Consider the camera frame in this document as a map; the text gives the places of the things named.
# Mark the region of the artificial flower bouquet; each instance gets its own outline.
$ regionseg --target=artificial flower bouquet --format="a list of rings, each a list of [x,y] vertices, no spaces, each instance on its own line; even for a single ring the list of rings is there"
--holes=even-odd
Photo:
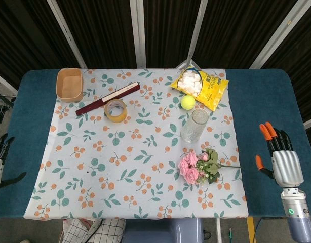
[[[208,181],[212,184],[220,177],[219,168],[225,166],[218,162],[218,154],[214,149],[207,148],[196,156],[194,151],[187,153],[179,162],[179,172],[189,185],[202,184]]]

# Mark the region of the clear drinking glass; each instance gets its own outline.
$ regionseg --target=clear drinking glass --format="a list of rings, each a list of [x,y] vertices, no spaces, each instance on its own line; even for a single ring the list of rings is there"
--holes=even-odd
[[[187,120],[186,124],[181,129],[181,138],[188,143],[194,143],[198,141],[208,119],[209,115],[206,110],[195,109]]]

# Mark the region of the tape roll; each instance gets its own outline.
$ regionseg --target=tape roll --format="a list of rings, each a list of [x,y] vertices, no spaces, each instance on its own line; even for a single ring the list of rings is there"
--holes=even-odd
[[[116,106],[119,106],[123,109],[123,112],[119,115],[111,115],[109,114],[110,111],[115,108]],[[108,103],[105,105],[104,112],[108,119],[110,119],[113,123],[121,123],[122,121],[125,120],[127,116],[127,109],[126,109],[126,104],[122,100],[110,100]]]

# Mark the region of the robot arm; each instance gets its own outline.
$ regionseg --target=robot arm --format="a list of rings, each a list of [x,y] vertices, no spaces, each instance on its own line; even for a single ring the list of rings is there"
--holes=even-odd
[[[257,168],[271,179],[275,179],[283,189],[281,199],[292,238],[296,242],[311,243],[311,219],[306,194],[298,189],[304,178],[297,153],[293,151],[286,132],[274,129],[270,123],[260,124],[260,130],[267,141],[273,171],[262,165],[258,155]]]

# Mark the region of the yellow snack bag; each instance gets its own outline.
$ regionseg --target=yellow snack bag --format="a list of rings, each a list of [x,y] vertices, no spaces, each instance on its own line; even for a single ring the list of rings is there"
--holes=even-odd
[[[189,67],[170,86],[192,95],[197,101],[215,111],[227,87],[228,80]]]

